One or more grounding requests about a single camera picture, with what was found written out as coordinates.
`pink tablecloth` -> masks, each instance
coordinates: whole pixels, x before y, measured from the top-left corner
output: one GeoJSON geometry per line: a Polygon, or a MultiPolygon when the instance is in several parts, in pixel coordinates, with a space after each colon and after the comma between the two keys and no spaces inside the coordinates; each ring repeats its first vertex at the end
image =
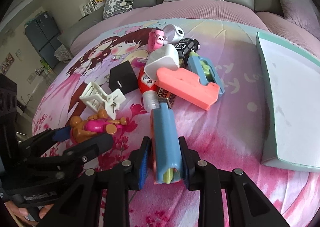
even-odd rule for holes
{"type": "MultiPolygon", "coordinates": [[[[34,117],[33,134],[49,127],[63,127],[72,115],[81,115],[83,119],[91,115],[92,111],[78,102],[86,84],[95,81],[109,93],[110,68],[133,57],[147,57],[145,45],[150,29],[146,27],[166,24],[180,26],[186,37],[199,40],[198,53],[212,60],[226,90],[208,112],[177,98],[173,111],[178,134],[185,136],[190,149],[217,168],[242,168],[291,226],[306,226],[319,208],[319,174],[260,164],[266,104],[255,47],[258,28],[217,20],[168,19],[105,32],[86,46],[50,86],[34,117]],[[95,50],[98,54],[90,55],[95,50]]],[[[150,136],[150,114],[143,108],[139,90],[126,94],[117,117],[127,117],[127,127],[115,134],[110,151],[86,163],[84,168],[110,169],[138,149],[143,136],[150,136]]],[[[45,156],[59,155],[72,145],[68,140],[45,156]]],[[[130,192],[131,226],[197,226],[199,193],[187,191],[182,182],[153,185],[149,171],[144,189],[133,194],[130,192]]],[[[103,199],[101,219],[104,206],[103,199]]]]}

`black toy car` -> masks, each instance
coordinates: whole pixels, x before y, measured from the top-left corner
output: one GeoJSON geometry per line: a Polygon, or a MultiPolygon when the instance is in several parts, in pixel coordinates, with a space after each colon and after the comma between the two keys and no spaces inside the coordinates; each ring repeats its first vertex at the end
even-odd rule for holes
{"type": "Polygon", "coordinates": [[[187,64],[190,52],[197,52],[199,49],[200,43],[196,39],[182,39],[176,44],[179,58],[183,58],[185,64],[187,64]]]}

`patterned box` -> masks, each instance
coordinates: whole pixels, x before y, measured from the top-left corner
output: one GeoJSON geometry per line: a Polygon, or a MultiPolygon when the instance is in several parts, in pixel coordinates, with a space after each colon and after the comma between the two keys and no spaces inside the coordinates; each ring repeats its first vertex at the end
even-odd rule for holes
{"type": "MultiPolygon", "coordinates": [[[[185,68],[183,58],[179,58],[179,66],[185,68]]],[[[172,108],[174,100],[176,99],[176,95],[168,92],[163,88],[159,88],[158,90],[158,100],[160,103],[167,103],[169,108],[172,108]]]]}

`metal rivet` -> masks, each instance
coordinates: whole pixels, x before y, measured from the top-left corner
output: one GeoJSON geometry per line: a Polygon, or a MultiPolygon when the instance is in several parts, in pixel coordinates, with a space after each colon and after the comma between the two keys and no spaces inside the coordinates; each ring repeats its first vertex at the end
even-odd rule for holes
{"type": "Polygon", "coordinates": [[[63,179],[64,176],[65,176],[65,174],[62,171],[56,173],[56,179],[63,179]]]}
{"type": "Polygon", "coordinates": [[[207,161],[199,160],[199,161],[198,161],[198,165],[199,165],[199,166],[206,166],[206,165],[207,165],[207,161]]]}
{"type": "Polygon", "coordinates": [[[122,161],[122,166],[130,166],[131,165],[131,161],[130,160],[124,160],[122,161]]]}
{"type": "Polygon", "coordinates": [[[85,174],[86,174],[86,175],[93,175],[94,173],[95,173],[95,170],[92,169],[92,168],[89,168],[89,169],[87,169],[87,170],[85,171],[85,174]]]}
{"type": "Polygon", "coordinates": [[[237,175],[242,175],[243,174],[243,170],[241,168],[235,168],[234,171],[235,171],[235,173],[237,175]]]}

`black box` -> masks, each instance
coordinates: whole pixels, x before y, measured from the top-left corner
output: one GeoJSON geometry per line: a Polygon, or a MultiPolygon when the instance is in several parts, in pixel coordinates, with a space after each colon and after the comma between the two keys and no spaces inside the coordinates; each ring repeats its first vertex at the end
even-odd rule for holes
{"type": "Polygon", "coordinates": [[[129,61],[111,68],[109,88],[112,91],[119,88],[124,95],[139,88],[138,79],[129,61]]]}

